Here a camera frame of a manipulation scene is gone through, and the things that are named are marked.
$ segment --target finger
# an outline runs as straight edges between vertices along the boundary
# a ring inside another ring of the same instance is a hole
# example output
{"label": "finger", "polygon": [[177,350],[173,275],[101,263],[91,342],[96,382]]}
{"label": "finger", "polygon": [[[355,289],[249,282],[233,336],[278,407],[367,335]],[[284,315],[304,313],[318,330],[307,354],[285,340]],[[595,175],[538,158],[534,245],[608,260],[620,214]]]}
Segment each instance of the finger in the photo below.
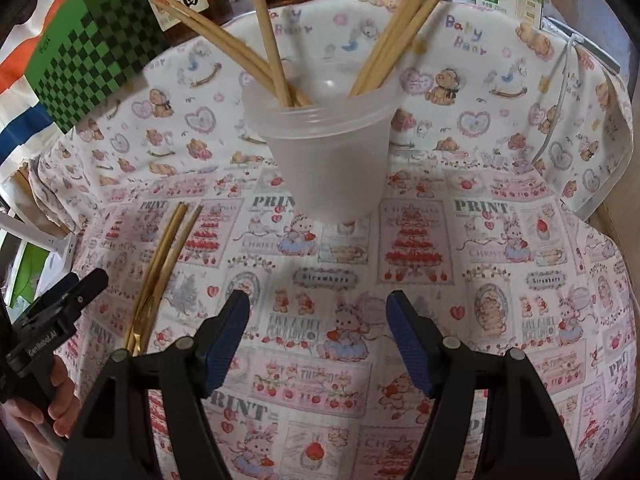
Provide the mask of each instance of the finger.
{"label": "finger", "polygon": [[53,431],[59,436],[66,436],[68,438],[76,425],[79,413],[80,400],[74,396],[66,412],[53,423]]}
{"label": "finger", "polygon": [[56,398],[49,405],[49,415],[53,420],[60,418],[66,412],[74,399],[74,382],[66,378],[56,391]]}
{"label": "finger", "polygon": [[63,382],[65,382],[66,378],[69,377],[69,374],[66,371],[66,366],[64,361],[60,358],[60,356],[53,356],[53,368],[51,369],[51,384],[53,384],[56,388],[60,386]]}
{"label": "finger", "polygon": [[6,406],[8,406],[8,412],[14,417],[23,418],[33,424],[42,424],[44,422],[42,412],[28,400],[14,397],[6,402]]}

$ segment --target wooden chopstick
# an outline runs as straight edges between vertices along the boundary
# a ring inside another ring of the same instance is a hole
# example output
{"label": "wooden chopstick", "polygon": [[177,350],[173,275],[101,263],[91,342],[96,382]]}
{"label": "wooden chopstick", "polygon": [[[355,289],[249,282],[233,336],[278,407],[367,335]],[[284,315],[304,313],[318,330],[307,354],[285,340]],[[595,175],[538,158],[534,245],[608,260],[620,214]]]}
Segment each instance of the wooden chopstick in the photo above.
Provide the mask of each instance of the wooden chopstick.
{"label": "wooden chopstick", "polygon": [[180,236],[175,241],[174,247],[171,250],[168,258],[166,259],[164,265],[162,266],[162,271],[160,272],[160,277],[156,282],[156,286],[154,287],[154,291],[151,296],[148,298],[148,302],[146,304],[146,309],[142,312],[141,316],[141,332],[140,338],[138,340],[138,344],[132,350],[132,355],[139,355],[146,353],[146,349],[149,346],[149,340],[151,338],[151,332],[156,323],[156,317],[158,316],[158,310],[160,308],[160,302],[162,301],[162,295],[164,294],[164,290],[166,289],[167,283],[169,283],[169,279],[171,278],[171,273],[174,272],[175,264],[178,261],[178,257],[180,257],[180,252],[184,248],[184,244],[193,229],[193,226],[198,220],[200,213],[202,212],[202,206],[199,205],[194,210],[193,214],[189,218],[189,221],[184,226],[184,229],[180,232]]}
{"label": "wooden chopstick", "polygon": [[169,220],[167,228],[164,230],[164,233],[162,233],[158,247],[151,258],[151,263],[142,278],[142,288],[134,303],[133,320],[131,321],[131,325],[129,326],[127,335],[124,339],[124,348],[130,352],[133,352],[137,341],[140,339],[140,317],[144,311],[148,297],[158,280],[158,274],[161,272],[162,265],[169,253],[171,243],[174,241],[175,234],[178,232],[178,228],[180,227],[184,215],[187,213],[187,209],[187,206],[183,202],[178,203],[178,206]]}
{"label": "wooden chopstick", "polygon": [[[256,54],[255,50],[177,0],[154,0],[154,5],[183,22],[203,38],[206,38],[206,40],[210,41],[245,69],[271,94],[275,95],[275,86],[271,78],[269,64]],[[313,104],[309,97],[291,84],[289,84],[289,91],[295,105],[311,106]]]}
{"label": "wooden chopstick", "polygon": [[415,16],[412,17],[407,27],[400,33],[400,36],[389,46],[387,51],[380,57],[378,65],[370,72],[367,83],[361,93],[370,92],[379,88],[385,81],[398,59],[402,56],[409,44],[414,40],[424,22],[433,12],[440,0],[426,0]]}
{"label": "wooden chopstick", "polygon": [[382,34],[369,53],[367,61],[360,69],[358,77],[356,78],[356,82],[351,87],[349,97],[354,97],[363,93],[362,91],[366,86],[367,79],[369,78],[369,75],[371,74],[374,67],[377,65],[377,63],[379,63],[380,56],[389,49],[390,44],[395,41],[401,31],[404,30],[407,25],[409,25],[412,17],[415,16],[416,12],[418,12],[418,10],[420,9],[420,5],[423,2],[424,0],[400,1],[400,5],[398,5],[396,12],[394,12],[391,20],[386,24],[385,30],[382,31]]}
{"label": "wooden chopstick", "polygon": [[271,26],[271,19],[269,17],[269,9],[267,9],[267,2],[265,0],[253,1],[255,7],[255,15],[257,16],[258,24],[260,25],[262,42],[264,43],[264,49],[267,51],[267,60],[269,61],[269,66],[271,67],[271,77],[273,77],[273,83],[276,89],[276,97],[278,98],[280,106],[284,108],[291,108],[293,106],[291,95],[289,94],[287,79],[284,77],[282,60],[280,60],[278,44],[276,43],[276,37],[273,34],[273,27]]}

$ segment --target blue stripe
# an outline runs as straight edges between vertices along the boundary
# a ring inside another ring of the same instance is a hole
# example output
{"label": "blue stripe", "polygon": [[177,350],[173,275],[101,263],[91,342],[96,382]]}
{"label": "blue stripe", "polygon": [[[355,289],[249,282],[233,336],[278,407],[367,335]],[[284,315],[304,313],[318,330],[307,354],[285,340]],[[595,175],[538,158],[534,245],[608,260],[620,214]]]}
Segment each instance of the blue stripe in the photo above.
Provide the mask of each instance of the blue stripe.
{"label": "blue stripe", "polygon": [[0,163],[11,155],[11,152],[38,132],[53,123],[42,103],[25,110],[0,132]]}

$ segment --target bundle of chopsticks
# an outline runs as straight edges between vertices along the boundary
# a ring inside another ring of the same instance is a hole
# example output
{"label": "bundle of chopsticks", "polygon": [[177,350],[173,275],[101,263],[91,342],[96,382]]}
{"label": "bundle of chopsticks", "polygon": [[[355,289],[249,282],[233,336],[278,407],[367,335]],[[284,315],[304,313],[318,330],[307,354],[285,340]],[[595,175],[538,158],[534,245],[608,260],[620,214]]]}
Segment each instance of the bundle of chopsticks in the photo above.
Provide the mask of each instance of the bundle of chopsticks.
{"label": "bundle of chopsticks", "polygon": [[[267,60],[238,38],[177,0],[154,0],[154,4],[192,28],[238,63],[277,97],[280,106],[311,106],[313,103],[309,97],[285,78],[266,1],[253,1]],[[382,85],[439,1],[402,0],[360,70],[349,97],[365,94]]]}
{"label": "bundle of chopsticks", "polygon": [[162,233],[158,247],[156,248],[151,262],[142,277],[142,288],[140,289],[133,307],[133,320],[130,324],[124,339],[124,348],[129,350],[133,356],[146,353],[149,345],[151,331],[156,324],[160,301],[166,289],[169,278],[178,261],[180,252],[184,247],[189,233],[193,229],[202,206],[199,205],[189,218],[187,225],[178,234],[180,224],[187,214],[188,206],[179,202],[174,210],[169,223]]}

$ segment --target plastic cup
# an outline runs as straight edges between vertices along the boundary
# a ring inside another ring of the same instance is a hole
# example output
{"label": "plastic cup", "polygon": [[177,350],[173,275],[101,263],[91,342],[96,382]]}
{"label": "plastic cup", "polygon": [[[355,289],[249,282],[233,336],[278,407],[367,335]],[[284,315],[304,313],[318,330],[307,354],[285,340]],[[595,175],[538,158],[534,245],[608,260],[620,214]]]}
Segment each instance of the plastic cup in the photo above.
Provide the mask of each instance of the plastic cup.
{"label": "plastic cup", "polygon": [[399,79],[393,72],[379,89],[347,99],[359,67],[327,63],[305,69],[290,80],[314,106],[280,108],[252,81],[242,92],[244,118],[267,142],[300,212],[329,224],[355,221],[382,199]]}

